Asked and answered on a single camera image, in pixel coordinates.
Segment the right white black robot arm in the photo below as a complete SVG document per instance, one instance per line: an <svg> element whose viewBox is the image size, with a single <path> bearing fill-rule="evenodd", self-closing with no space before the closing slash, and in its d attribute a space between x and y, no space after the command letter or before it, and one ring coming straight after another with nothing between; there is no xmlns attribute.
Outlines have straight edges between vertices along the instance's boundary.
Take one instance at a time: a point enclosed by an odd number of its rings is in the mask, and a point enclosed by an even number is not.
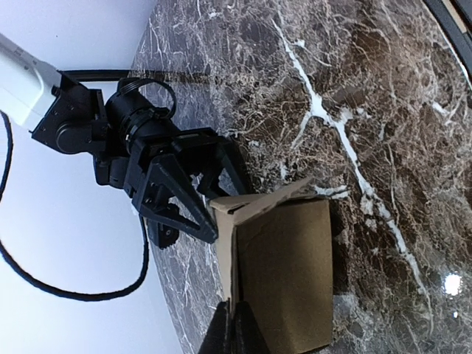
<svg viewBox="0 0 472 354"><path fill-rule="evenodd" d="M175 107L155 106L140 93L148 84L148 78L122 78L104 100L100 90L1 39L4 114L59 153L91 154L96 182L124 191L143 218L157 223L159 247L173 244L179 232L214 243L218 230L204 199L226 195L222 172L248 194L243 160L211 128L178 128Z"/></svg>

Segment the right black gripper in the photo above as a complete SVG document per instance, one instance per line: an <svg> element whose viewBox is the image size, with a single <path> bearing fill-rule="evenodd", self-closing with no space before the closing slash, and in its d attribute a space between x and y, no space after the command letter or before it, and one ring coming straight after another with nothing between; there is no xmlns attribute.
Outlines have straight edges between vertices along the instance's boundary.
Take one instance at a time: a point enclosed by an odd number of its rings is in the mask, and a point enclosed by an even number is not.
<svg viewBox="0 0 472 354"><path fill-rule="evenodd" d="M152 240L161 249L174 244L181 232L205 243L218 239L204 199L229 196L220 186L222 172L237 195L251 193L238 147L210 128L132 128L124 140L123 189L139 216L156 223Z"/></svg>

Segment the brown cardboard box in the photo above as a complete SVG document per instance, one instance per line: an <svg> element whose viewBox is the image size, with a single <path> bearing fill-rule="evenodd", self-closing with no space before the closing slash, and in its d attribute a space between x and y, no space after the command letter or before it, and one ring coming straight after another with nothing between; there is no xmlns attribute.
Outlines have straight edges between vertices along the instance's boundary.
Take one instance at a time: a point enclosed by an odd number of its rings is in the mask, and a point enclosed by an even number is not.
<svg viewBox="0 0 472 354"><path fill-rule="evenodd" d="M211 201L225 299L251 306L271 353L309 353L333 340L330 206L310 177L270 194Z"/></svg>

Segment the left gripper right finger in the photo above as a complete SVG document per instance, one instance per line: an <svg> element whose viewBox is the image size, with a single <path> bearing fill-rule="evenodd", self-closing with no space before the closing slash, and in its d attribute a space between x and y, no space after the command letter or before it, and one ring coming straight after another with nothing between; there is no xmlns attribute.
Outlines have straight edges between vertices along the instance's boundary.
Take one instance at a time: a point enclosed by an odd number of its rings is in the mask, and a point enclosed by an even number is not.
<svg viewBox="0 0 472 354"><path fill-rule="evenodd" d="M270 354L266 340L257 324L248 302L237 303L235 308L236 353Z"/></svg>

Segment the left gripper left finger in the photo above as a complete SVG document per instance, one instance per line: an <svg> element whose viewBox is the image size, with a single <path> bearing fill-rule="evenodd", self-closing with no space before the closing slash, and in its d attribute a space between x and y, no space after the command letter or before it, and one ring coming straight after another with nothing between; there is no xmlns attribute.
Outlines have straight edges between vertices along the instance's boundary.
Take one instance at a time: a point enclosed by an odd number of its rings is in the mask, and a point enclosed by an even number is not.
<svg viewBox="0 0 472 354"><path fill-rule="evenodd" d="M198 354L230 354L232 352L232 317L230 310L229 300L218 304Z"/></svg>

